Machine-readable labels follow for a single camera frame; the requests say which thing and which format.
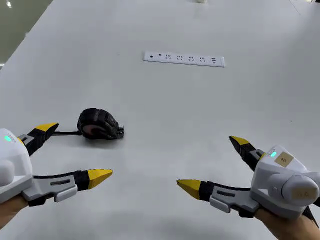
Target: white power strip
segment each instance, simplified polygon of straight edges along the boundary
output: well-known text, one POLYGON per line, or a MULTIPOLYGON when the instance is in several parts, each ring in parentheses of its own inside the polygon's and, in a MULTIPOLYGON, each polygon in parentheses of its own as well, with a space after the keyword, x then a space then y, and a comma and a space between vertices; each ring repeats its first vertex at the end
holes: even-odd
POLYGON ((143 61, 171 64, 191 64, 211 67, 225 66, 225 58, 223 56, 198 56, 193 54, 156 51, 146 51, 143 55, 143 61))

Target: floor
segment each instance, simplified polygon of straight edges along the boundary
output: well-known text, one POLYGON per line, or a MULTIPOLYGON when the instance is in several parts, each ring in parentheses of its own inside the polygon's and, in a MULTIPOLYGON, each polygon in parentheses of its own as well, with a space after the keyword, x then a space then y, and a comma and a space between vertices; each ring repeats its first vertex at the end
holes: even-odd
POLYGON ((52 0, 0 0, 0 69, 52 0))

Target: human hand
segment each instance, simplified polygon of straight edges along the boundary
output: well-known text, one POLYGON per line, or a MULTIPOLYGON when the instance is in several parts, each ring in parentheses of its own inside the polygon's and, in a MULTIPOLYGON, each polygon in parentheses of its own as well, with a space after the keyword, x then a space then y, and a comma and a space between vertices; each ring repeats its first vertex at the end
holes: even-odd
POLYGON ((14 196, 0 204, 0 230, 8 223, 14 216, 28 205, 27 201, 20 195, 14 196))
POLYGON ((319 228, 304 215, 288 220, 260 208, 255 217, 279 240, 320 240, 319 228))

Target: black cable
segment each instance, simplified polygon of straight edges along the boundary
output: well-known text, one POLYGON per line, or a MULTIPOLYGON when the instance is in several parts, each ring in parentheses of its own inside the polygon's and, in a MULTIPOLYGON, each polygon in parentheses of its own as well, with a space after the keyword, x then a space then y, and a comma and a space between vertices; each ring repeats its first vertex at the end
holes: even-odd
POLYGON ((77 135, 80 136, 82 133, 80 131, 55 131, 52 136, 63 136, 63 135, 77 135))

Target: small white object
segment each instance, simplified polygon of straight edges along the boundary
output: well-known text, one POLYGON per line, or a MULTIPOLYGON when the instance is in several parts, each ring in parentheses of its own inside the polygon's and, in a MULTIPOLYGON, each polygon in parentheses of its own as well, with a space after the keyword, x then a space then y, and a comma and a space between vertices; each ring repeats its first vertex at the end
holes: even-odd
POLYGON ((78 191, 78 187, 77 187, 77 185, 75 185, 74 187, 71 187, 65 191, 59 192, 56 196, 54 196, 54 201, 56 203, 58 203, 58 202, 61 202, 65 199, 68 199, 68 198, 76 195, 77 191, 78 191))
POLYGON ((213 198, 212 196, 210 196, 210 205, 215 207, 216 209, 219 209, 219 210, 227 213, 227 214, 230 213, 230 207, 227 204, 213 198))
POLYGON ((225 58, 223 56, 205 56, 157 51, 146 51, 143 55, 143 61, 210 67, 225 66, 225 58))

